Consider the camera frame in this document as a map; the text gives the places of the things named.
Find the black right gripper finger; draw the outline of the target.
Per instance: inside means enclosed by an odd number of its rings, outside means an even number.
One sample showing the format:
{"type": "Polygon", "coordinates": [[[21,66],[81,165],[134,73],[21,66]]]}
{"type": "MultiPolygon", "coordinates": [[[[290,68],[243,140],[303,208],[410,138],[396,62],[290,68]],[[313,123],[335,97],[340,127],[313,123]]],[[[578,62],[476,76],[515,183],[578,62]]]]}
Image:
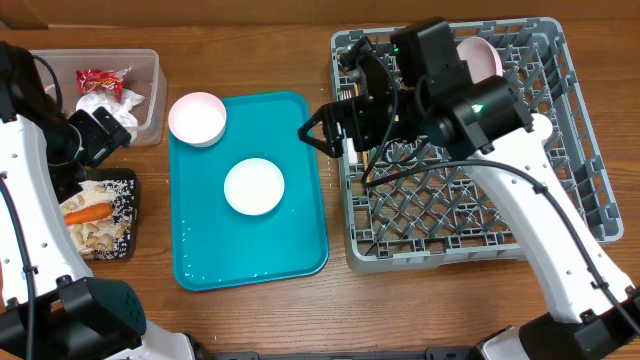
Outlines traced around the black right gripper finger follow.
{"type": "Polygon", "coordinates": [[[324,140],[315,138],[309,134],[309,129],[300,128],[298,138],[330,158],[340,158],[344,154],[344,132],[338,129],[335,133],[329,132],[324,140]]]}
{"type": "Polygon", "coordinates": [[[321,106],[309,119],[312,126],[321,126],[323,129],[336,129],[338,125],[342,129],[353,128],[353,101],[341,100],[327,103],[321,106]]]}

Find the white plastic fork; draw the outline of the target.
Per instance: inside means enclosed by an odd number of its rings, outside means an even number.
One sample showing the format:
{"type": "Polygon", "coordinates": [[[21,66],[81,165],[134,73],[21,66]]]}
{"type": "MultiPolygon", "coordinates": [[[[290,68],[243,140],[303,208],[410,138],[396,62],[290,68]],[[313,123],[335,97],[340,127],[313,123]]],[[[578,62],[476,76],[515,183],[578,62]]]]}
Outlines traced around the white plastic fork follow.
{"type": "MultiPolygon", "coordinates": [[[[357,92],[353,88],[343,89],[341,91],[341,99],[347,100],[353,98],[357,92]]],[[[347,138],[347,156],[351,165],[359,162],[358,152],[355,150],[354,141],[351,137],[347,138]]]]}

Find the white tissue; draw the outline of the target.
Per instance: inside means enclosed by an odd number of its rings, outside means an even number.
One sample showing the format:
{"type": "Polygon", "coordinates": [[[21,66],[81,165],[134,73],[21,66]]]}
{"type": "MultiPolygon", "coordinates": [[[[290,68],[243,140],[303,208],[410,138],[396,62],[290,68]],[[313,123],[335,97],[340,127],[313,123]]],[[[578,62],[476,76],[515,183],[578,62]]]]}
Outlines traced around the white tissue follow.
{"type": "Polygon", "coordinates": [[[92,114],[98,108],[104,107],[123,127],[128,129],[132,140],[135,140],[137,132],[131,130],[131,127],[137,127],[138,120],[131,111],[144,100],[143,95],[129,89],[122,90],[120,100],[117,100],[110,92],[94,91],[82,96],[76,103],[75,110],[84,110],[92,114]]]}

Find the wooden chopstick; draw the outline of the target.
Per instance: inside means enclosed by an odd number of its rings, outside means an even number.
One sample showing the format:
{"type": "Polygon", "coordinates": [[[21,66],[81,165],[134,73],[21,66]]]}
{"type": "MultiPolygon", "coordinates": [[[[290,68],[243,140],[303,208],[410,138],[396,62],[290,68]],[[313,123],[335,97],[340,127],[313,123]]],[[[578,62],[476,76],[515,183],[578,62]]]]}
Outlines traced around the wooden chopstick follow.
{"type": "MultiPolygon", "coordinates": [[[[355,83],[354,84],[354,94],[357,96],[360,96],[360,84],[359,83],[355,83]]],[[[361,152],[361,157],[362,157],[362,162],[363,162],[363,168],[364,168],[364,172],[363,172],[363,179],[362,182],[366,183],[369,180],[369,175],[370,173],[368,173],[366,170],[368,168],[369,165],[369,157],[368,157],[368,151],[363,151],[361,152]]]]}

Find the red snack wrapper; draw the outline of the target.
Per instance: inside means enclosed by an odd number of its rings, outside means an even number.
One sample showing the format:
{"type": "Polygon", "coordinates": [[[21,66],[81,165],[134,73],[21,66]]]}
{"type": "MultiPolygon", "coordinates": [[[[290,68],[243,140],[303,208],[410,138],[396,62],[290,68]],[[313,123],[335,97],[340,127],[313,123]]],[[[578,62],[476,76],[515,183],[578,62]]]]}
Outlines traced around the red snack wrapper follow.
{"type": "Polygon", "coordinates": [[[124,80],[129,72],[130,68],[121,70],[77,70],[75,75],[78,91],[82,95],[90,92],[107,92],[117,101],[120,101],[122,99],[124,80]]]}

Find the white bowl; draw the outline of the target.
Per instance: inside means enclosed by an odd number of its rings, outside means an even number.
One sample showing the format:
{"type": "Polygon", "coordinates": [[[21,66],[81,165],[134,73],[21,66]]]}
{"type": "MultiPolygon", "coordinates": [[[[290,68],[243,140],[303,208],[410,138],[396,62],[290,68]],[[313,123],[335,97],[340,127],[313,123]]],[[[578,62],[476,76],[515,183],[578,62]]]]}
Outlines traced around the white bowl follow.
{"type": "Polygon", "coordinates": [[[281,170],[271,161],[249,158],[234,165],[223,185],[227,203],[236,212],[261,216],[273,210],[285,191],[281,170]]]}

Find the pink bowl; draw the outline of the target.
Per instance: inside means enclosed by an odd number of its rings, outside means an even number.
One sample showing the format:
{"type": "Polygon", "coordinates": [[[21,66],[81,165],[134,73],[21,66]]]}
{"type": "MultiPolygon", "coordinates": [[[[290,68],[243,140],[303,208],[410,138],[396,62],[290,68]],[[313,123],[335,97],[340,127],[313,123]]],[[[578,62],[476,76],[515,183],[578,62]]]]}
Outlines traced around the pink bowl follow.
{"type": "Polygon", "coordinates": [[[216,144],[224,135],[227,111],[223,102],[207,92],[192,92],[171,107],[168,125],[171,134],[193,147],[216,144]]]}

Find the large pink plate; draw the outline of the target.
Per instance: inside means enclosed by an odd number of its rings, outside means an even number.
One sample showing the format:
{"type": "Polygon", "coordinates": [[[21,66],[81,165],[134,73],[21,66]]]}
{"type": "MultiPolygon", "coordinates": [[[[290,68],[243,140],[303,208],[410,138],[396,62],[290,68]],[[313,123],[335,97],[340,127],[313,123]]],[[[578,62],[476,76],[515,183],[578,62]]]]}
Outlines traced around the large pink plate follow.
{"type": "Polygon", "coordinates": [[[477,84],[491,76],[502,76],[503,67],[497,50],[480,37],[463,40],[456,48],[461,60],[467,62],[471,80],[477,84]]]}

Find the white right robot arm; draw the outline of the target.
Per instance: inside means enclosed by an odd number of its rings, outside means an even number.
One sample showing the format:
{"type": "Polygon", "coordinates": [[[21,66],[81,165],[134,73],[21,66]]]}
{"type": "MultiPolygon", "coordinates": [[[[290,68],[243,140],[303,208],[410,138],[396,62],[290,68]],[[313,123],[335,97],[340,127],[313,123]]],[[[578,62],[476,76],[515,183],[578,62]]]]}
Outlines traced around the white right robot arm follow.
{"type": "Polygon", "coordinates": [[[485,192],[522,248],[547,311],[475,346],[435,348],[434,359],[602,359],[639,336],[639,291],[603,251],[560,184],[544,149],[551,121],[531,112],[508,81],[477,81],[440,17],[404,27],[391,43],[396,83],[371,41],[359,39],[340,63],[363,92],[320,107],[298,136],[326,155],[381,153],[394,139],[426,138],[445,149],[485,192]]]}

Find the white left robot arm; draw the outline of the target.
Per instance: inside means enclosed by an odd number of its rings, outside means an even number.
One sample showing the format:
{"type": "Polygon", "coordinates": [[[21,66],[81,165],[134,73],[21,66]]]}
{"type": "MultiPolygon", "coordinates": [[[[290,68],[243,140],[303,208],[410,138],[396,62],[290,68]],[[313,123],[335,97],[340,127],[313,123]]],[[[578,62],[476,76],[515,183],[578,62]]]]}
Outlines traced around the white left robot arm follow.
{"type": "Polygon", "coordinates": [[[59,208],[131,136],[100,108],[62,111],[43,58],[1,45],[1,348],[22,359],[204,359],[202,344],[148,320],[133,288],[94,277],[59,208]]]}

